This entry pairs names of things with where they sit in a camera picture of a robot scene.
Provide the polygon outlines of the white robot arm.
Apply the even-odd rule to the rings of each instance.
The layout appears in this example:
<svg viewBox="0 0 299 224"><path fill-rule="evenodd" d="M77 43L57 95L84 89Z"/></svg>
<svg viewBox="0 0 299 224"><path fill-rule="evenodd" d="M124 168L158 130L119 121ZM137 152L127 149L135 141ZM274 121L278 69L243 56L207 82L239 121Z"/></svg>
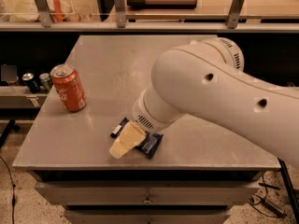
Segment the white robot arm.
<svg viewBox="0 0 299 224"><path fill-rule="evenodd" d="M210 38L169 49L151 69L151 83L133 106L110 154L120 158L146 133L188 114L226 128L287 163L299 166L299 90L243 72L239 46Z"/></svg>

